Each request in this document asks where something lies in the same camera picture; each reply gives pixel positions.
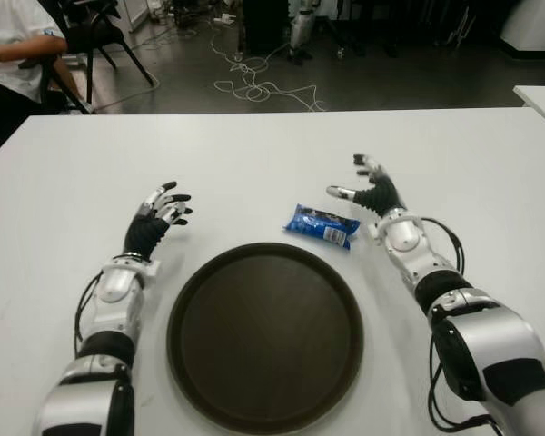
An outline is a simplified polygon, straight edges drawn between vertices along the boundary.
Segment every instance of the blue wrapper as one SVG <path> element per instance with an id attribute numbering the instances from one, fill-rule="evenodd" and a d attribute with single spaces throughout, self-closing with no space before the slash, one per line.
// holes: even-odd
<path id="1" fill-rule="evenodd" d="M 294 217 L 285 229 L 336 243 L 349 250 L 348 237 L 354 234 L 359 226 L 359 221 L 341 218 L 332 213 L 316 211 L 311 207 L 297 204 Z"/>

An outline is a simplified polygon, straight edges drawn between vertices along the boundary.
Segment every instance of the gray floor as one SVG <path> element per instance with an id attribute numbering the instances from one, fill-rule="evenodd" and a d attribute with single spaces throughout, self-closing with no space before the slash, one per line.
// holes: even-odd
<path id="1" fill-rule="evenodd" d="M 232 56 L 236 31 L 216 34 L 206 23 L 197 35 L 176 35 L 166 26 L 146 23 L 128 35 L 145 67 L 161 86 L 146 95 L 98 111 L 101 114 L 206 114 L 305 111 L 291 97 L 272 95 L 263 103 L 239 101 L 217 91 L 213 82 L 234 80 L 239 72 L 215 54 L 210 42 Z M 149 38 L 163 33 L 150 42 Z M 515 84 L 545 85 L 545 61 L 517 61 L 499 48 L 464 45 L 458 51 L 433 46 L 403 46 L 401 56 L 389 58 L 379 45 L 368 45 L 364 57 L 346 54 L 336 58 L 336 45 L 328 35 L 315 35 L 310 51 L 314 58 L 304 66 L 289 64 L 285 54 L 271 59 L 270 69 L 257 82 L 274 81 L 282 89 L 318 86 L 317 98 L 331 111 L 518 106 Z M 118 64 L 114 71 L 102 58 L 95 59 L 94 105 L 115 102 L 149 89 L 147 82 L 120 47 L 109 47 Z M 84 89 L 84 71 L 74 77 Z M 311 103 L 312 93 L 299 96 Z"/>

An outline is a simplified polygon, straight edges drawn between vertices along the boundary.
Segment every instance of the person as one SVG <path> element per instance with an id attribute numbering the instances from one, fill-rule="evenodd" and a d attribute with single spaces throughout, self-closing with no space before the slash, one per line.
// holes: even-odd
<path id="1" fill-rule="evenodd" d="M 0 0 L 0 145 L 28 116 L 44 113 L 42 68 L 21 70 L 18 65 L 66 48 L 62 32 L 37 0 Z"/>

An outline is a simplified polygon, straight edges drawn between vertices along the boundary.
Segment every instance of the round tray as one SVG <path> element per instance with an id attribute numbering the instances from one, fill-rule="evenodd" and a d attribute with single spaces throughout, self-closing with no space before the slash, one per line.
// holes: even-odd
<path id="1" fill-rule="evenodd" d="M 318 420 L 351 386 L 363 326 L 345 281 L 291 245 L 255 243 L 217 256 L 184 286 L 167 354 L 193 406 L 251 434 Z"/>

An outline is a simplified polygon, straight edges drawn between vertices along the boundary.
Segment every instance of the black trousers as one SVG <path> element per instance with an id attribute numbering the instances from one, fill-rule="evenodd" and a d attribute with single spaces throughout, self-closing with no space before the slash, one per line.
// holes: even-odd
<path id="1" fill-rule="evenodd" d="M 45 112 L 40 104 L 0 85 L 0 145 L 30 115 L 42 114 L 45 114 Z"/>

